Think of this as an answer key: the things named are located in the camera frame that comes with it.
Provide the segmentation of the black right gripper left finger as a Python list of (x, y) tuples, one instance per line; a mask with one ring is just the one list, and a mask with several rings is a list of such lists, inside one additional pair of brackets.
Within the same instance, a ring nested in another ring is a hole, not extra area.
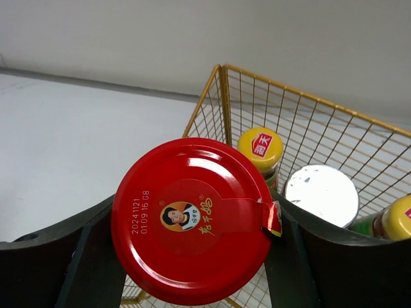
[(119, 307), (126, 273), (112, 243), (113, 201), (1, 242), (1, 307)]

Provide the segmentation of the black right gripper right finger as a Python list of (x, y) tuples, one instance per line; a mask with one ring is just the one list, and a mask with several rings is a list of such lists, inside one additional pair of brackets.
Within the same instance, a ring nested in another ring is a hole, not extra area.
[(279, 193), (283, 234), (265, 260), (272, 307), (410, 307), (410, 240), (336, 227)]

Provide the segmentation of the silver lid white granule jar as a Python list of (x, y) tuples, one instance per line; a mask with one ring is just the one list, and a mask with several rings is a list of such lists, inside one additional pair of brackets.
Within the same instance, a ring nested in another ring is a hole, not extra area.
[(347, 228), (359, 212), (360, 198), (353, 181), (324, 164), (307, 165), (294, 172), (282, 195), (300, 209), (342, 228)]

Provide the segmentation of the yellow cap sauce bottle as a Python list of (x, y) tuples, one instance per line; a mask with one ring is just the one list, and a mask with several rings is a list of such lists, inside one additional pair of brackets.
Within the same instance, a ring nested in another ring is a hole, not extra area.
[(357, 219), (353, 232), (391, 241), (410, 239), (410, 195), (396, 200), (382, 211)]
[(237, 149), (258, 169), (269, 188), (277, 190), (279, 182), (279, 161), (283, 155), (283, 142), (275, 131), (255, 127), (244, 132)]

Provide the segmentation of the red lid sauce jar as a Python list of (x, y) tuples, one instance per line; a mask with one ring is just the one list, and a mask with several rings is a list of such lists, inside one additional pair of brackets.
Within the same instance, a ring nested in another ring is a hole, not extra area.
[(257, 273), (282, 234), (281, 209), (239, 151), (212, 139), (176, 139), (128, 170), (111, 234), (139, 287), (171, 304), (205, 305)]

